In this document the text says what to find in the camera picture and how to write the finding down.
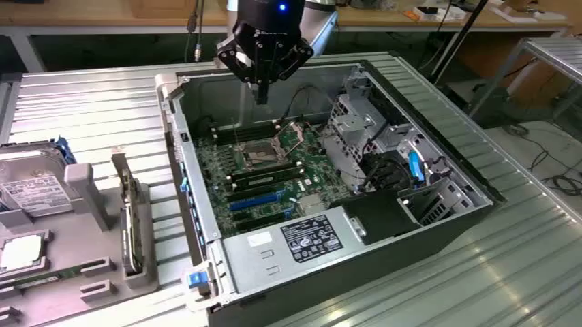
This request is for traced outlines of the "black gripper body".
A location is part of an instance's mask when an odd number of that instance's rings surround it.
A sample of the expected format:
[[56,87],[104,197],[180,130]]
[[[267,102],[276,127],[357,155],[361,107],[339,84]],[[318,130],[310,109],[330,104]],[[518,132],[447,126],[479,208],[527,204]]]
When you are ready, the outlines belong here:
[[264,64],[276,41],[296,43],[300,37],[303,1],[239,1],[234,37],[254,64]]

